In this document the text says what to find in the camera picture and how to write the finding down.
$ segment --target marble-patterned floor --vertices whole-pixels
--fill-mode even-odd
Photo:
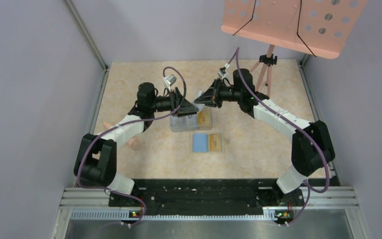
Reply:
[[[256,60],[241,60],[241,68],[251,68]],[[217,77],[225,61],[171,61],[113,63],[101,103],[95,133],[102,132],[104,122],[119,122],[133,107],[138,86],[151,82],[163,92],[162,70],[177,68],[187,83],[187,99],[192,101]],[[228,69],[230,80],[236,69]],[[254,83],[261,66],[253,72]],[[183,92],[181,80],[175,84]],[[313,121],[305,88],[294,59],[281,59],[273,68],[271,99],[292,114]],[[225,136],[224,153],[193,153],[191,132],[171,132],[170,119],[153,122],[136,136],[139,150],[128,145],[118,149],[118,171],[130,178],[276,178],[291,165],[290,142],[267,124],[240,111],[236,103],[224,102],[212,108],[213,129]],[[324,169],[311,177],[324,178]]]

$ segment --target clear plastic container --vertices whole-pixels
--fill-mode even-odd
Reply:
[[[210,130],[213,128],[211,108],[204,107],[196,115],[184,117],[171,117],[172,132]]]
[[[194,153],[222,153],[225,138],[218,132],[191,133],[191,151]]]

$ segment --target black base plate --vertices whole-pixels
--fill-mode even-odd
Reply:
[[[132,195],[147,206],[147,215],[234,216],[262,215],[263,206],[287,206],[278,202],[270,188],[277,179],[135,179]],[[324,185],[312,179],[313,186]],[[302,206],[301,190],[288,196]],[[140,207],[136,200],[110,194],[110,207]]]

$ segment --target blue sponge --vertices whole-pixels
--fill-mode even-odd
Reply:
[[[208,133],[192,134],[192,151],[204,153],[208,152]]]

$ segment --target cable connector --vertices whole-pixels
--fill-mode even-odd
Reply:
[[[226,78],[226,76],[228,75],[228,73],[226,72],[226,69],[228,69],[229,66],[230,65],[228,63],[226,63],[225,66],[220,68],[219,71],[217,72],[217,74],[221,80],[223,80],[223,78]]]
[[[169,75],[163,78],[163,82],[165,82],[166,88],[168,88],[169,91],[171,91],[171,86],[177,81],[176,76]]]

